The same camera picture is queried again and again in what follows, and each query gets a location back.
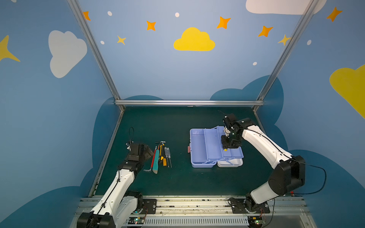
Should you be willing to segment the orange handled screwdriver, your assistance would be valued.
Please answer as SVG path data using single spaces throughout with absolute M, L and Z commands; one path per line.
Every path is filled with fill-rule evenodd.
M 167 166 L 167 160 L 166 160 L 165 151 L 166 151 L 166 147 L 163 144 L 163 146 L 162 146 L 162 156 L 161 156 L 161 160 L 162 160 L 163 166 Z

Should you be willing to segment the white blue tool box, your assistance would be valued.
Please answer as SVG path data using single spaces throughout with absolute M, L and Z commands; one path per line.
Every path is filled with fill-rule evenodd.
M 221 137 L 225 136 L 224 127 L 211 129 L 193 128 L 189 132 L 191 164 L 194 168 L 236 168 L 243 165 L 243 152 L 237 149 L 224 150 Z

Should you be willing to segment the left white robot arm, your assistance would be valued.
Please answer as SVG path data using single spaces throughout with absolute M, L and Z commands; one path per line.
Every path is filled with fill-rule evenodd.
M 121 228 L 131 214 L 144 209 L 140 192 L 129 191 L 144 163 L 154 152 L 147 144 L 130 143 L 129 152 L 119 164 L 116 176 L 109 188 L 90 212 L 82 213 L 77 220 L 78 228 Z

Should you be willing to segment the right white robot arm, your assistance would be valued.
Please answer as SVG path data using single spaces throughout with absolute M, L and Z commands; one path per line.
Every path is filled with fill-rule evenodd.
M 305 184 L 306 165 L 301 156 L 293 156 L 282 149 L 249 118 L 238 120 L 234 114 L 229 114 L 223 118 L 223 123 L 223 149 L 237 149 L 243 141 L 247 141 L 273 169 L 264 184 L 246 194 L 245 204 L 248 210 L 252 211 L 268 200 L 283 196 Z

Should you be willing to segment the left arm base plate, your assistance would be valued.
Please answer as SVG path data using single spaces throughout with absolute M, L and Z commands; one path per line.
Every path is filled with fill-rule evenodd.
M 140 209 L 137 209 L 138 214 L 155 214 L 157 209 L 157 199 L 143 199 L 143 204 Z

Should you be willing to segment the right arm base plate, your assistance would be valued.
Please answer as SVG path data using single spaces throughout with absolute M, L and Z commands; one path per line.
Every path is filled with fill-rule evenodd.
M 228 204 L 231 206 L 233 214 L 261 214 L 270 213 L 267 202 L 256 204 L 251 199 L 229 198 Z

